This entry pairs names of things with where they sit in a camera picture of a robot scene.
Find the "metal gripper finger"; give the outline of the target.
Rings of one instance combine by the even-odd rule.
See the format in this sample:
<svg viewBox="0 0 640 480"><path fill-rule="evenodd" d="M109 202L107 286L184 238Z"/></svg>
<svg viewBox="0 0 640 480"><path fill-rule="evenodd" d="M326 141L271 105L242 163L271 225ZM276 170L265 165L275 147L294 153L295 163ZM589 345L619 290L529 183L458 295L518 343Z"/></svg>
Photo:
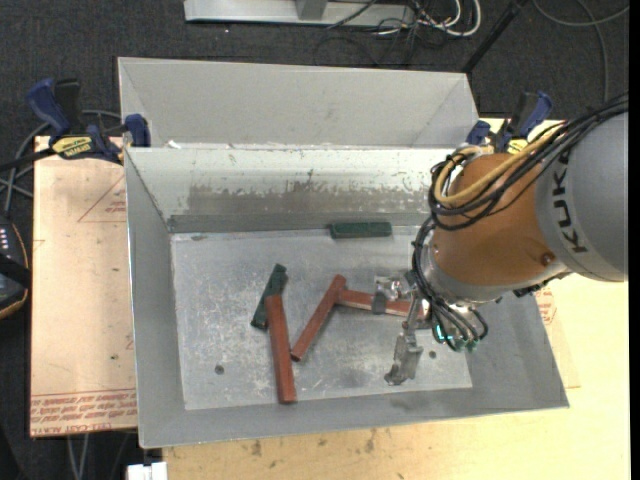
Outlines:
<svg viewBox="0 0 640 480"><path fill-rule="evenodd" d="M372 312L374 314L407 314L410 300L398 278L377 276L374 279Z"/></svg>
<svg viewBox="0 0 640 480"><path fill-rule="evenodd" d="M401 385L406 380L413 380L424 352L424 347L417 343L414 335L399 334L394 348L393 364L385 381L391 385Z"/></svg>

